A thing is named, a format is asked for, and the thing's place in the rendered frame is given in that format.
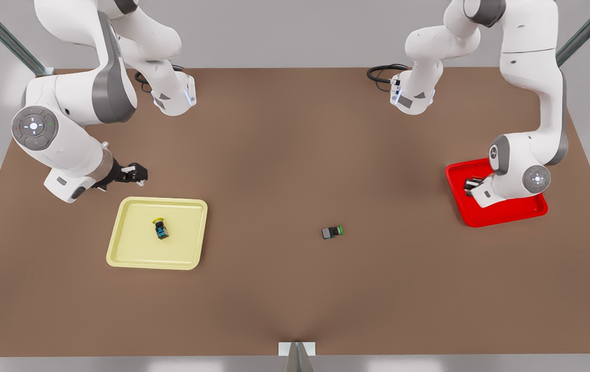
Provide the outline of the red tray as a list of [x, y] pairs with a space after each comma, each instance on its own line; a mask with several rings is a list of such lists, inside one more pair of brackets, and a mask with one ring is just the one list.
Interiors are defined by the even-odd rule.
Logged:
[[483, 227], [504, 222], [519, 221], [548, 212], [543, 194], [528, 198], [510, 199], [486, 208], [477, 204], [464, 189], [468, 178], [482, 178], [492, 172], [487, 158], [452, 163], [445, 168], [446, 179], [463, 221], [471, 227]]

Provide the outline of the pale yellow tray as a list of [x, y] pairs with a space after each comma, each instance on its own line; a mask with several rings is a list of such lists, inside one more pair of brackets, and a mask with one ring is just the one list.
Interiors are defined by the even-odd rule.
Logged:
[[207, 212], [207, 204], [199, 199], [125, 198], [116, 216], [107, 264], [117, 268], [196, 268]]

